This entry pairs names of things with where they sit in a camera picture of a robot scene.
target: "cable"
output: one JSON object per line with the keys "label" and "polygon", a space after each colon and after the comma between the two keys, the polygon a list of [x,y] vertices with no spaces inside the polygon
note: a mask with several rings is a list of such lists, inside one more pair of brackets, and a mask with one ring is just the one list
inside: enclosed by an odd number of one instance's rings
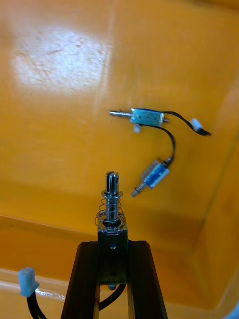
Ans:
{"label": "cable", "polygon": [[30,298],[31,298],[31,296],[26,299],[30,314],[31,314],[33,319],[39,319],[39,316],[36,312],[36,308],[33,306]]}
{"label": "cable", "polygon": [[122,294],[122,292],[125,289],[126,284],[119,285],[118,288],[105,300],[100,302],[100,310],[108,307],[110,304],[112,304],[119,296]]}
{"label": "cable", "polygon": [[[119,285],[118,288],[109,297],[107,297],[105,300],[101,301],[100,305],[99,305],[100,310],[108,307],[117,298],[119,298],[119,296],[124,291],[125,287],[126,287],[126,284]],[[37,303],[35,292],[30,297],[28,297],[26,300],[27,300],[27,305],[28,305],[30,314],[31,314],[33,319],[47,319]]]}
{"label": "cable", "polygon": [[184,123],[186,123],[194,132],[196,132],[197,134],[199,135],[202,135],[202,136],[209,136],[209,135],[212,135],[210,132],[208,131],[205,131],[204,129],[200,128],[199,130],[195,130],[194,127],[192,126],[192,124],[187,121],[185,118],[182,117],[182,115],[180,115],[179,113],[177,112],[174,112],[174,111],[160,111],[164,114],[170,114],[170,115],[174,115],[176,116],[177,118],[181,119]]}
{"label": "cable", "polygon": [[34,319],[39,319],[39,318],[47,319],[37,303],[36,292],[34,292],[30,297],[27,298],[27,304],[28,304],[28,308],[30,310],[31,316]]}
{"label": "cable", "polygon": [[169,132],[168,130],[164,129],[164,128],[161,128],[161,127],[158,127],[158,126],[154,126],[154,125],[141,124],[140,126],[149,126],[151,128],[156,128],[156,129],[162,130],[170,137],[171,142],[172,142],[172,146],[173,146],[173,151],[172,151],[171,157],[168,158],[166,161],[164,161],[165,167],[169,167],[173,163],[173,160],[174,160],[174,157],[175,157],[175,150],[176,150],[176,141],[175,141],[175,138],[172,135],[172,133]]}

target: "wire connector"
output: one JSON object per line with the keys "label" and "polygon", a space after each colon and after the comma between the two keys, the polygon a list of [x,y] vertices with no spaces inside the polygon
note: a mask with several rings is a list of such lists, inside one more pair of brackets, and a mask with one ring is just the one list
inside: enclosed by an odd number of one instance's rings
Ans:
{"label": "wire connector", "polygon": [[202,124],[197,119],[192,119],[190,123],[196,132],[203,128]]}
{"label": "wire connector", "polygon": [[35,281],[34,269],[26,267],[18,272],[18,282],[20,285],[20,295],[30,297],[39,287],[39,283]]}

